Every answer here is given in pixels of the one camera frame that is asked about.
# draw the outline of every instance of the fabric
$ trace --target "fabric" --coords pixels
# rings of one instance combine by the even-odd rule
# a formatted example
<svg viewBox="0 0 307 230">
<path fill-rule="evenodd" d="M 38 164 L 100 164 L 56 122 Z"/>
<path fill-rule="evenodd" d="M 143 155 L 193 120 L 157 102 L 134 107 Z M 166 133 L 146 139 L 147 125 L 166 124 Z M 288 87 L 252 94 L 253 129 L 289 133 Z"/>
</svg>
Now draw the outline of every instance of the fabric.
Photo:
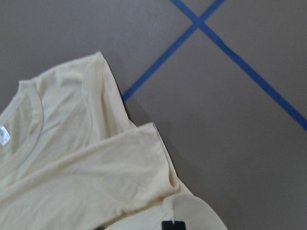
<svg viewBox="0 0 307 230">
<path fill-rule="evenodd" d="M 161 229 L 177 218 L 225 229 L 178 179 L 154 124 L 128 119 L 100 52 L 20 81 L 0 126 L 10 136 L 0 146 L 3 229 Z"/>
</svg>

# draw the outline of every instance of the beige t-shirt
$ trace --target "beige t-shirt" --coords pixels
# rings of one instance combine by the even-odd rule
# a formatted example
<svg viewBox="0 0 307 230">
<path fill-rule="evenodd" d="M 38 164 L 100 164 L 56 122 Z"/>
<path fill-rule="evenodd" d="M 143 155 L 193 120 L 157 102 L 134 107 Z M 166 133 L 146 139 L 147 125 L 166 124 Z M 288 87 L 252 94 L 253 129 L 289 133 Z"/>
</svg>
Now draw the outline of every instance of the beige t-shirt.
<svg viewBox="0 0 307 230">
<path fill-rule="evenodd" d="M 182 219 L 174 204 L 196 199 L 177 178 L 154 124 L 136 127 L 128 119 L 100 52 L 20 81 L 0 127 L 10 135 L 0 145 L 3 229 L 127 229 L 136 220 L 149 229 L 144 218 L 162 221 L 152 210 Z M 199 198 L 197 204 L 224 226 Z"/>
</svg>

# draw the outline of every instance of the blue line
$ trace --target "blue line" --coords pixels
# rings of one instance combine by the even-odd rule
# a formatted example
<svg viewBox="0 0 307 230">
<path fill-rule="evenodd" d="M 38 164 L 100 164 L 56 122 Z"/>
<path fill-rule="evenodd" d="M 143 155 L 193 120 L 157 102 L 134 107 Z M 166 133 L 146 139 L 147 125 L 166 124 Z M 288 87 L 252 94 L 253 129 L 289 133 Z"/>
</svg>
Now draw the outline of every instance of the blue line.
<svg viewBox="0 0 307 230">
<path fill-rule="evenodd" d="M 189 17 L 194 24 L 198 24 L 200 29 L 213 41 L 227 56 L 229 56 L 241 69 L 247 73 L 272 99 L 274 99 L 294 120 L 296 120 L 305 130 L 307 130 L 307 120 L 288 103 L 268 82 L 262 78 L 246 61 L 233 52 L 222 39 L 203 21 L 200 22 L 195 15 L 180 0 L 172 0 L 178 8 Z"/>
<path fill-rule="evenodd" d="M 224 0 L 216 0 L 201 16 L 203 20 L 208 19 L 212 13 L 224 2 Z M 172 56 L 173 53 L 197 30 L 199 23 L 193 24 L 184 32 L 177 41 L 172 44 L 166 52 L 159 57 L 159 59 L 146 70 L 145 73 L 123 94 L 122 100 L 127 101 L 156 71 L 160 68 L 166 60 Z"/>
</svg>

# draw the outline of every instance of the clothing tag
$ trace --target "clothing tag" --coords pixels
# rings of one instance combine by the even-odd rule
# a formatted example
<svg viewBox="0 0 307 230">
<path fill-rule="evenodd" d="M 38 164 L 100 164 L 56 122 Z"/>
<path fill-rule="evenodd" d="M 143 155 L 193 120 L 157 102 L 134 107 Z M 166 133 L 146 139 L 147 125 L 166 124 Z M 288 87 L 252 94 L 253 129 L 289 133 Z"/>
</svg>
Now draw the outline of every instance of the clothing tag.
<svg viewBox="0 0 307 230">
<path fill-rule="evenodd" d="M 4 126 L 0 126 L 0 143 L 4 147 L 9 141 L 11 137 L 9 132 L 6 130 Z"/>
<path fill-rule="evenodd" d="M 186 224 L 183 221 L 163 221 L 162 230 L 186 230 Z"/>
</svg>

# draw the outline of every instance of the black object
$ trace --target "black object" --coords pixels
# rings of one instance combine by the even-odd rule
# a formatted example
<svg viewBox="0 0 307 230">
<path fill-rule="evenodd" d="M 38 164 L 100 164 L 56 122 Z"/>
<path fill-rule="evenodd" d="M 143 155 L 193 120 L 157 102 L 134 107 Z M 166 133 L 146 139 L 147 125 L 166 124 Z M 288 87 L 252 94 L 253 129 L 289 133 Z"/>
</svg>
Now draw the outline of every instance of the black object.
<svg viewBox="0 0 307 230">
<path fill-rule="evenodd" d="M 186 224 L 183 221 L 163 221 L 162 230 L 186 230 Z"/>
</svg>

